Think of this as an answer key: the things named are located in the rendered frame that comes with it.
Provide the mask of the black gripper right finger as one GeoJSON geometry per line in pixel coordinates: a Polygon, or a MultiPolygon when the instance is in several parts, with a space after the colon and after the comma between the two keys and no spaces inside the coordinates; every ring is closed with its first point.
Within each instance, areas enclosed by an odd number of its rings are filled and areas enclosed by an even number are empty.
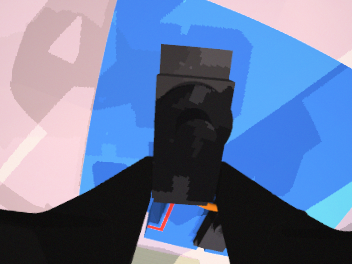
{"type": "Polygon", "coordinates": [[[215,192],[229,264],[352,264],[352,231],[337,231],[221,161],[215,192]]]}

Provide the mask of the blue flat panel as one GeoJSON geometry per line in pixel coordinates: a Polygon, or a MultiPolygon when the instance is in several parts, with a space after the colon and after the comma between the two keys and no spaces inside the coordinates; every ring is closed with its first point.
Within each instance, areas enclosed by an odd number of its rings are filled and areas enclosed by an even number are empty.
{"type": "MultiPolygon", "coordinates": [[[[116,1],[80,195],[153,156],[160,44],[232,51],[233,131],[223,161],[337,227],[352,208],[352,68],[208,0],[116,1]]],[[[149,201],[144,237],[227,256],[217,211],[149,201]]]]}

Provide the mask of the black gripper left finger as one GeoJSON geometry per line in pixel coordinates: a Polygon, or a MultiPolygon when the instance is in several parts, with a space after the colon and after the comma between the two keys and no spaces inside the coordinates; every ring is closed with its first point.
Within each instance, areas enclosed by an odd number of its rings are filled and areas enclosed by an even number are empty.
{"type": "Polygon", "coordinates": [[[0,209],[0,264],[132,264],[151,204],[152,157],[49,211],[0,209]]]}

